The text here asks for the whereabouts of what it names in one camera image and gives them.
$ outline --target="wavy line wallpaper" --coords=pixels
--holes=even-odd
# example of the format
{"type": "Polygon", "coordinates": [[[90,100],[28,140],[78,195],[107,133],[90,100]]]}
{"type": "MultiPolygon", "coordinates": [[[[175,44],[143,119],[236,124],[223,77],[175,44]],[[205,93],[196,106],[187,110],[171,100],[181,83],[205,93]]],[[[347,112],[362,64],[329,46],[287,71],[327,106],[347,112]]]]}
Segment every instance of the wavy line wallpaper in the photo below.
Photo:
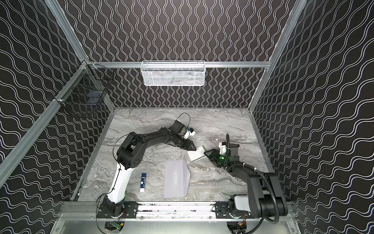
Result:
{"type": "Polygon", "coordinates": [[[268,61],[295,0],[58,0],[92,61],[268,61]]]}
{"type": "Polygon", "coordinates": [[[248,107],[264,68],[207,69],[204,86],[145,86],[140,69],[113,69],[116,107],[248,107]]]}
{"type": "Polygon", "coordinates": [[[304,234],[374,232],[374,1],[309,0],[254,116],[304,234]]]}
{"type": "Polygon", "coordinates": [[[73,194],[109,116],[74,119],[63,108],[0,189],[0,233],[48,234],[73,194]]]}
{"type": "Polygon", "coordinates": [[[0,162],[80,65],[42,0],[0,1],[0,162]]]}

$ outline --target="marble surface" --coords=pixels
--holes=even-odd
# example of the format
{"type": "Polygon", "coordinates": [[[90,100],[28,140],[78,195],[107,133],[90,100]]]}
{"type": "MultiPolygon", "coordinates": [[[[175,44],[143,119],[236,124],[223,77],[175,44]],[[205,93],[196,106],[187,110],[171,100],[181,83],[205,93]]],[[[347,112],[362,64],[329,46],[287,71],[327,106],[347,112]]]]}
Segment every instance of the marble surface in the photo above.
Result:
{"type": "MultiPolygon", "coordinates": [[[[79,201],[93,201],[108,192],[116,172],[117,163],[112,156],[116,140],[129,132],[149,133],[172,125],[183,112],[191,116],[190,127],[196,134],[190,137],[196,147],[207,150],[226,141],[240,144],[241,161],[267,171],[251,120],[246,109],[117,109],[105,140],[95,159],[79,201]]],[[[188,124],[188,116],[179,119],[188,124]]],[[[114,152],[125,137],[117,143],[114,152]]],[[[133,201],[226,201],[230,195],[247,194],[246,183],[216,168],[207,158],[191,162],[187,151],[165,144],[146,149],[143,160],[133,171],[126,188],[125,199],[133,201]],[[185,197],[164,198],[165,161],[184,159],[191,173],[185,197]],[[139,192],[141,174],[147,173],[145,192],[139,192]]]]}

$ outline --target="metal extrusion beam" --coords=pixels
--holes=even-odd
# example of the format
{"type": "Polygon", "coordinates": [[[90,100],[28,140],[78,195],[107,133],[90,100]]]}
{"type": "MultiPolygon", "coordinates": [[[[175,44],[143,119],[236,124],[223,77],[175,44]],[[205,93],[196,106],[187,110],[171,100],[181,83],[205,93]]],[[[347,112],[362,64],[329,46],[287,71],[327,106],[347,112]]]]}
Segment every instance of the metal extrusion beam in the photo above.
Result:
{"type": "Polygon", "coordinates": [[[255,131],[255,134],[256,134],[258,145],[260,146],[260,149],[261,149],[261,152],[262,152],[262,156],[264,157],[266,167],[269,170],[269,172],[274,172],[273,166],[272,166],[272,164],[270,162],[270,159],[269,159],[269,155],[266,152],[266,147],[265,147],[264,142],[262,140],[260,131],[258,130],[258,127],[257,127],[257,124],[256,124],[256,120],[253,117],[253,114],[252,114],[252,112],[250,110],[248,110],[248,113],[249,113],[249,118],[251,119],[253,130],[255,131]]]}
{"type": "MultiPolygon", "coordinates": [[[[80,77],[79,75],[86,71],[86,63],[83,62],[77,69],[70,80],[65,84],[61,91],[56,95],[56,99],[62,99],[66,92],[73,86],[74,82],[80,77]]],[[[12,174],[14,169],[21,162],[26,153],[30,150],[31,146],[38,139],[40,134],[47,127],[49,122],[55,116],[60,109],[61,105],[56,101],[52,100],[43,113],[36,119],[30,129],[23,135],[21,140],[6,156],[4,161],[0,164],[0,187],[4,185],[9,176],[12,174]]]]}
{"type": "Polygon", "coordinates": [[[74,191],[74,193],[73,193],[73,195],[71,197],[71,201],[73,201],[74,198],[75,198],[75,196],[77,195],[77,193],[80,192],[81,186],[86,181],[86,178],[87,178],[88,174],[90,173],[90,170],[91,170],[92,165],[94,164],[95,158],[96,158],[97,154],[99,153],[101,144],[104,141],[105,136],[107,135],[107,131],[108,131],[109,126],[110,126],[110,124],[111,124],[111,122],[113,120],[113,116],[114,116],[114,112],[112,112],[112,113],[109,114],[109,117],[107,119],[107,122],[106,122],[103,130],[102,130],[102,133],[101,133],[101,135],[99,137],[99,140],[98,140],[97,144],[95,145],[95,148],[93,149],[91,157],[88,160],[88,163],[86,165],[86,168],[85,168],[82,176],[80,177],[78,185],[77,185],[77,187],[76,187],[76,189],[75,189],[75,191],[74,191]]]}
{"type": "Polygon", "coordinates": [[[253,98],[251,100],[251,103],[249,104],[249,109],[251,111],[254,110],[261,94],[262,94],[262,91],[264,90],[267,82],[269,81],[270,79],[270,76],[271,74],[273,73],[273,70],[275,69],[275,66],[277,65],[281,55],[282,55],[282,52],[288,42],[288,39],[290,38],[291,36],[291,33],[293,32],[295,26],[296,26],[296,23],[302,13],[302,11],[304,10],[305,8],[305,5],[307,3],[307,0],[297,0],[295,2],[295,5],[292,9],[292,12],[290,14],[290,16],[288,17],[288,20],[287,20],[287,23],[284,27],[284,30],[279,38],[279,41],[275,47],[275,50],[270,58],[270,61],[271,61],[271,65],[270,67],[264,72],[261,80],[260,80],[260,83],[258,84],[258,87],[255,91],[255,94],[253,95],[253,98]]]}
{"type": "MultiPolygon", "coordinates": [[[[92,62],[107,68],[140,68],[141,62],[92,62]]],[[[205,62],[206,68],[270,67],[270,62],[205,62]]]]}
{"type": "MultiPolygon", "coordinates": [[[[120,219],[120,221],[194,221],[194,222],[238,222],[243,219],[217,219],[213,208],[214,201],[139,201],[138,213],[135,219],[120,219]]],[[[280,221],[292,221],[293,213],[279,217],[280,221]]],[[[96,205],[94,201],[65,201],[59,212],[58,221],[95,221],[96,205]]],[[[99,218],[98,221],[114,221],[115,218],[99,218]]],[[[259,219],[247,219],[258,222],[259,219]]]]}
{"type": "Polygon", "coordinates": [[[88,60],[88,56],[84,51],[81,43],[79,42],[77,35],[75,34],[73,28],[71,27],[64,10],[61,8],[57,0],[45,0],[48,8],[55,17],[58,25],[61,27],[64,32],[66,39],[69,41],[71,47],[73,48],[78,59],[82,62],[83,60],[88,60]]]}

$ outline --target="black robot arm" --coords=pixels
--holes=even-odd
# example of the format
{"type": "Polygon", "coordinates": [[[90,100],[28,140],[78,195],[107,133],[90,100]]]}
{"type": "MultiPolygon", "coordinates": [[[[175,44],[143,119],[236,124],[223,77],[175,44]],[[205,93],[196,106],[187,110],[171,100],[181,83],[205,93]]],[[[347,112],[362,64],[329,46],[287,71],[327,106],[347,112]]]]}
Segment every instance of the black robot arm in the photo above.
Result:
{"type": "MultiPolygon", "coordinates": [[[[214,165],[224,168],[230,175],[247,183],[250,213],[255,218],[265,218],[272,223],[277,223],[279,216],[286,216],[288,206],[276,174],[264,173],[249,164],[240,162],[239,144],[231,144],[228,134],[226,142],[223,142],[220,147],[225,149],[224,154],[222,150],[220,152],[217,149],[212,149],[206,151],[205,155],[214,165]]],[[[231,214],[241,216],[243,210],[237,209],[238,204],[233,201],[234,197],[229,201],[232,204],[230,206],[231,214]]]]}
{"type": "Polygon", "coordinates": [[[195,151],[196,147],[189,139],[185,139],[185,133],[193,132],[181,122],[175,120],[168,128],[160,128],[158,131],[147,134],[129,133],[117,151],[117,171],[110,191],[104,194],[100,210],[111,217],[118,217],[123,213],[123,199],[126,186],[132,171],[143,159],[145,149],[159,143],[172,143],[173,146],[195,151]]]}
{"type": "Polygon", "coordinates": [[[174,146],[188,151],[195,151],[193,141],[184,139],[183,132],[186,127],[175,120],[169,128],[160,128],[156,132],[136,134],[131,132],[117,150],[117,161],[125,167],[135,168],[143,159],[145,149],[155,144],[172,142],[174,146]]]}

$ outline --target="cable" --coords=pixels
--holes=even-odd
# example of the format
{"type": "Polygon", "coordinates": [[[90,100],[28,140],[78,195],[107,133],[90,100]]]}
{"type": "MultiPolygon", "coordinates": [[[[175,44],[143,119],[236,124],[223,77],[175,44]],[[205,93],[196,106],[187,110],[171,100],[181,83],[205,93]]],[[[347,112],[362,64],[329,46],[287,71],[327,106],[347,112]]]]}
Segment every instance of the cable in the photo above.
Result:
{"type": "Polygon", "coordinates": [[[274,193],[273,189],[271,188],[269,182],[265,178],[265,175],[261,171],[258,171],[257,169],[256,169],[256,172],[261,176],[263,182],[265,183],[266,187],[268,188],[268,191],[269,191],[270,196],[273,200],[273,205],[274,205],[274,209],[275,209],[274,219],[270,219],[269,217],[266,217],[265,219],[272,224],[276,224],[279,221],[279,210],[278,210],[278,204],[277,204],[277,200],[276,200],[276,197],[275,197],[275,193],[274,193]]]}
{"type": "MultiPolygon", "coordinates": [[[[120,139],[122,139],[123,137],[128,136],[128,135],[130,135],[130,133],[121,136],[120,138],[117,139],[117,141],[116,141],[116,142],[114,143],[114,145],[113,145],[112,154],[113,154],[113,158],[114,158],[114,160],[119,164],[119,169],[118,169],[119,171],[122,170],[122,169],[121,169],[121,164],[117,161],[117,159],[116,159],[115,156],[114,156],[114,148],[115,148],[117,142],[118,142],[120,139]]],[[[99,208],[98,205],[99,205],[99,202],[100,202],[101,197],[104,196],[104,195],[108,195],[109,193],[111,193],[111,192],[114,190],[114,188],[115,188],[115,186],[116,186],[116,183],[117,183],[118,176],[119,176],[119,173],[117,174],[116,180],[114,181],[113,188],[112,188],[108,193],[103,193],[103,194],[101,194],[101,195],[96,199],[96,203],[95,203],[95,204],[96,204],[96,214],[97,214],[97,209],[99,208]]],[[[95,217],[95,219],[96,219],[96,226],[97,226],[97,228],[99,229],[99,231],[100,231],[101,233],[103,233],[103,234],[106,234],[105,232],[103,232],[103,231],[99,228],[99,224],[97,223],[97,216],[95,217]]]]}
{"type": "Polygon", "coordinates": [[[275,196],[273,188],[270,186],[270,183],[266,179],[265,174],[262,171],[259,171],[254,166],[249,165],[249,164],[245,164],[245,163],[243,163],[243,164],[239,164],[239,163],[233,164],[233,165],[229,166],[228,168],[226,168],[226,171],[229,171],[234,166],[242,166],[242,167],[250,168],[250,169],[252,169],[255,173],[257,173],[262,178],[265,186],[267,187],[267,190],[270,193],[270,197],[272,198],[273,206],[274,206],[274,210],[275,210],[274,219],[271,219],[269,217],[266,217],[265,219],[267,221],[269,221],[270,223],[272,223],[272,224],[278,223],[279,222],[279,209],[278,209],[278,204],[277,204],[276,196],[275,196]]]}
{"type": "Polygon", "coordinates": [[[244,217],[244,222],[239,224],[239,226],[242,226],[243,224],[245,224],[247,222],[247,217],[245,216],[245,213],[243,213],[243,217],[244,217]]]}
{"type": "Polygon", "coordinates": [[[234,232],[233,228],[235,228],[235,227],[232,227],[232,226],[231,227],[227,226],[227,227],[232,234],[252,234],[261,226],[263,221],[264,221],[264,219],[260,218],[260,221],[258,222],[258,224],[252,230],[250,230],[249,232],[245,232],[244,229],[239,224],[236,225],[236,229],[239,232],[234,232]]]}
{"type": "Polygon", "coordinates": [[[187,128],[185,127],[185,132],[184,132],[184,134],[183,134],[183,136],[184,135],[186,135],[186,133],[187,133],[187,129],[188,129],[188,127],[190,126],[190,123],[191,123],[191,116],[189,115],[189,114],[187,114],[187,113],[185,113],[185,112],[183,112],[182,114],[180,114],[179,116],[178,116],[178,118],[176,119],[176,121],[179,119],[179,117],[181,117],[181,115],[183,115],[183,114],[186,114],[186,115],[188,115],[189,117],[190,117],[190,120],[188,121],[188,125],[187,125],[187,128]]]}
{"type": "Polygon", "coordinates": [[[260,219],[261,220],[258,222],[258,224],[252,230],[250,230],[249,232],[244,233],[244,234],[252,234],[252,233],[254,233],[260,227],[260,225],[262,224],[262,222],[264,221],[263,218],[260,218],[260,219]]]}
{"type": "Polygon", "coordinates": [[[115,160],[116,162],[117,162],[117,159],[116,159],[115,156],[114,156],[114,148],[115,148],[115,146],[116,146],[116,144],[117,144],[117,142],[118,142],[119,140],[121,140],[123,137],[128,136],[128,135],[135,135],[135,136],[136,136],[136,134],[131,134],[131,133],[129,133],[129,134],[126,134],[126,135],[121,136],[121,137],[118,138],[117,141],[114,143],[114,146],[113,146],[113,149],[112,149],[112,154],[113,154],[113,158],[114,158],[114,160],[115,160]]]}
{"type": "Polygon", "coordinates": [[[95,215],[95,220],[96,220],[96,227],[98,228],[98,230],[101,232],[101,233],[103,233],[103,234],[106,234],[105,232],[103,232],[100,228],[99,228],[99,224],[97,223],[97,209],[99,209],[99,207],[98,207],[98,202],[100,201],[100,199],[101,199],[101,197],[103,196],[103,195],[107,195],[107,194],[109,194],[109,193],[111,193],[113,191],[113,189],[110,191],[110,192],[108,192],[108,193],[103,193],[103,194],[101,194],[97,199],[96,199],[96,215],[95,215]]]}

